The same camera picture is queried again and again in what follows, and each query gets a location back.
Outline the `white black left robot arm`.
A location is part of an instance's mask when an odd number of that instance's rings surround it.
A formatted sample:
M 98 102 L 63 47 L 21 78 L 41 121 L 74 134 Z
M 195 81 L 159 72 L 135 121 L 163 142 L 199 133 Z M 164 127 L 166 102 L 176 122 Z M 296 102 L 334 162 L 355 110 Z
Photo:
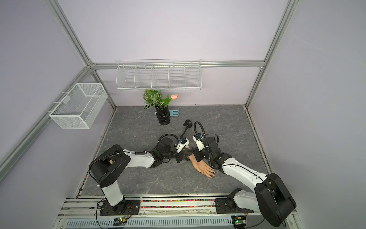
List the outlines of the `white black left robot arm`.
M 180 163 L 190 155 L 191 152 L 185 148 L 181 152 L 177 149 L 171 150 L 169 146 L 135 152 L 123 149 L 120 145 L 113 145 L 91 162 L 89 174 L 97 182 L 109 205 L 116 207 L 125 202 L 117 179 L 126 168 L 156 168 L 163 164 L 165 159 L 174 158 Z

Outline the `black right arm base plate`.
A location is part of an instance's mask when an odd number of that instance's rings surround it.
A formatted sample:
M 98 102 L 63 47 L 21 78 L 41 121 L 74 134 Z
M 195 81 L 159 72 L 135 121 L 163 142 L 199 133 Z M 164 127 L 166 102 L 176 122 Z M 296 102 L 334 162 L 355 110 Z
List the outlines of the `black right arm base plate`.
M 216 198 L 213 206 L 216 209 L 217 214 L 229 214 L 229 213 L 254 213 L 253 210 L 241 209 L 234 203 L 233 200 L 227 198 Z

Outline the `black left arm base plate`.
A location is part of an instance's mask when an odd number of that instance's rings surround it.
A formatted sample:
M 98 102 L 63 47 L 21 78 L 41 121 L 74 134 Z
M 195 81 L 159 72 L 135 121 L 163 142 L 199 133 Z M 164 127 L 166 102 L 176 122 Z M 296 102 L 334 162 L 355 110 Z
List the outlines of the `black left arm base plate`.
M 117 215 L 138 215 L 141 201 L 140 200 L 123 200 L 116 206 L 111 206 L 107 200 L 100 201 L 97 206 L 101 209 L 101 216 L 117 216 Z

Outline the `black digital wrist watch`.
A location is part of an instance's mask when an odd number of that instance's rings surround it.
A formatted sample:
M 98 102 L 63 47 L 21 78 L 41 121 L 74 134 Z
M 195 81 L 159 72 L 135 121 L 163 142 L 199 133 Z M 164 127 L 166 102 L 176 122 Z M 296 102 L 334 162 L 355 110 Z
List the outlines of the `black digital wrist watch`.
M 191 152 L 195 156 L 200 153 L 200 151 L 198 150 L 198 148 L 191 148 L 191 149 L 188 149 L 188 151 Z

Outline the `beige mannequin hand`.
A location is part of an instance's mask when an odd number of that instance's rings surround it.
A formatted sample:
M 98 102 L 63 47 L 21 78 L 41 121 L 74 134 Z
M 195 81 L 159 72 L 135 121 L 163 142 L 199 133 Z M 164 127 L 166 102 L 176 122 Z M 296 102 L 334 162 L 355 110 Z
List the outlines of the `beige mannequin hand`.
M 193 167 L 201 174 L 207 176 L 208 178 L 212 178 L 215 176 L 215 171 L 209 167 L 207 163 L 205 163 L 203 160 L 197 161 L 195 158 L 195 155 L 192 153 L 189 157 L 189 160 L 191 161 Z

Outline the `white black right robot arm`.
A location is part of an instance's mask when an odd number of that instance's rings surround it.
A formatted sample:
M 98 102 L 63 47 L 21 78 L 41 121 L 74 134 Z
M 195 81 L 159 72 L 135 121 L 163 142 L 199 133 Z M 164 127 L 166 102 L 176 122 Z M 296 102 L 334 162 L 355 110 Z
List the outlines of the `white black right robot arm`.
M 215 137 L 204 140 L 203 136 L 194 135 L 193 140 L 197 145 L 194 152 L 196 159 L 205 158 L 213 169 L 237 179 L 253 191 L 246 194 L 244 190 L 236 189 L 229 194 L 229 203 L 235 210 L 260 212 L 272 226 L 285 225 L 285 219 L 297 205 L 277 174 L 266 175 L 245 166 L 230 154 L 222 152 Z

